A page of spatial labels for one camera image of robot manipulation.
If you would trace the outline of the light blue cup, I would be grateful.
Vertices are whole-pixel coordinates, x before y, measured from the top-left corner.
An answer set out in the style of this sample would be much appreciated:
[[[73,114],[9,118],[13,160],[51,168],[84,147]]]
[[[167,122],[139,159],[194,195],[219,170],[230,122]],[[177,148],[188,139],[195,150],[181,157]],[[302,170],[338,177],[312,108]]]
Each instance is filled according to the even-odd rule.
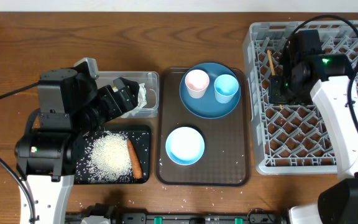
[[[219,103],[228,103],[239,90],[239,82],[235,76],[223,74],[214,81],[214,94]]]

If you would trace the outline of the white rice heap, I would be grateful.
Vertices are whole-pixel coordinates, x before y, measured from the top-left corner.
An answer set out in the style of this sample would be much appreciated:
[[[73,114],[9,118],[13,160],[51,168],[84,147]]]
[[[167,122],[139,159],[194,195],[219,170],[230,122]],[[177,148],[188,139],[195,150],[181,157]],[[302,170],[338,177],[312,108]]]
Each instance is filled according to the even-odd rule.
[[[75,184],[133,184],[135,178],[124,131],[99,131],[85,141],[77,162]]]

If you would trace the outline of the wooden chopstick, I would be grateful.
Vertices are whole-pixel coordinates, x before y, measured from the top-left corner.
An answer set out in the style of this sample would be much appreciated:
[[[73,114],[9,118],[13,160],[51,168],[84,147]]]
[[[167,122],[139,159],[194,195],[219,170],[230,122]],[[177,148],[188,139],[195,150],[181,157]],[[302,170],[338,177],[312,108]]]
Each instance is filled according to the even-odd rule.
[[[272,60],[272,54],[271,54],[271,51],[270,50],[267,50],[267,56],[268,56],[268,62],[269,62],[269,66],[270,66],[270,71],[271,71],[271,74],[272,76],[270,77],[270,86],[269,86],[269,102],[271,104],[273,104],[273,78],[274,76],[276,75],[275,73],[275,67],[274,67],[274,64],[273,64],[273,60]]]

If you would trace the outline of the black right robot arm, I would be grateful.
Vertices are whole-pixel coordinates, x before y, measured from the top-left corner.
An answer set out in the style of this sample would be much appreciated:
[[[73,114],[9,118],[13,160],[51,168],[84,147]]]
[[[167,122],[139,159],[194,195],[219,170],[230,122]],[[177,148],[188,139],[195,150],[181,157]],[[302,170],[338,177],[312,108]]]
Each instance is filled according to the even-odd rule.
[[[358,223],[358,97],[356,74],[345,54],[326,54],[317,30],[289,36],[270,78],[268,100],[275,105],[314,104],[334,150],[339,182],[315,203],[289,209],[288,223]]]

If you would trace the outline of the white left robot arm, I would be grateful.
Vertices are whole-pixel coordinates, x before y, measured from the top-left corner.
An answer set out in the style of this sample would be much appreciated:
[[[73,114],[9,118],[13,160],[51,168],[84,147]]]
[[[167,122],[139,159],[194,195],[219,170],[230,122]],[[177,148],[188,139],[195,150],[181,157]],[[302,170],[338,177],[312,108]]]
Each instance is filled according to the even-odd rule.
[[[21,223],[64,223],[84,136],[137,106],[137,82],[119,77],[98,88],[96,79],[78,68],[40,76],[40,108],[29,116],[15,148],[24,185]]]

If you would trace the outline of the light blue bowl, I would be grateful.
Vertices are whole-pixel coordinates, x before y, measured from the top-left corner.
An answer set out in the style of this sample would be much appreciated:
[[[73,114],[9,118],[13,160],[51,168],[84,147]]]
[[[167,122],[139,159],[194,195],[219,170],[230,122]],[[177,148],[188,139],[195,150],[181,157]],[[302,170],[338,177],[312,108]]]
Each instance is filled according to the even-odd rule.
[[[206,144],[200,132],[186,126],[174,129],[165,142],[167,156],[181,166],[198,162],[205,148]]]

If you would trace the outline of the orange carrot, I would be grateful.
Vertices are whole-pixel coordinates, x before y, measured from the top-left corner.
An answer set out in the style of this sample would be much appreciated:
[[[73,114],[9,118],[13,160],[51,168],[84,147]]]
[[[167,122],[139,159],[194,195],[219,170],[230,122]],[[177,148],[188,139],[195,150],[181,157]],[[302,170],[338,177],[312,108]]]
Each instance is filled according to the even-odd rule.
[[[127,140],[127,149],[131,160],[133,176],[135,179],[141,179],[143,175],[142,168],[130,139]]]

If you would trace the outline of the white tissue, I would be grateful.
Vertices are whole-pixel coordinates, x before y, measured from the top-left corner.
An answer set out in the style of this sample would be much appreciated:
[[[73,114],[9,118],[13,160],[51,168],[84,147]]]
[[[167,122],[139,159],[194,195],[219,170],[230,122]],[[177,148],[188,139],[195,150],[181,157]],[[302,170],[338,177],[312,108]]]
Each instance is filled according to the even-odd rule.
[[[135,118],[140,115],[142,108],[147,104],[145,83],[139,84],[138,105],[121,116],[121,118]]]

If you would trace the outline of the pink cup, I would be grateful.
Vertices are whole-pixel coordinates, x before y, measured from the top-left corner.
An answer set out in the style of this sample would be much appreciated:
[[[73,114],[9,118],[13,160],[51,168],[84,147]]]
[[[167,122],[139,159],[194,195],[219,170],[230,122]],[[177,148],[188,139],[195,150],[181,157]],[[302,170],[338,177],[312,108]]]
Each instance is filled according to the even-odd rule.
[[[203,70],[191,70],[185,75],[185,85],[192,98],[201,98],[209,86],[209,75]]]

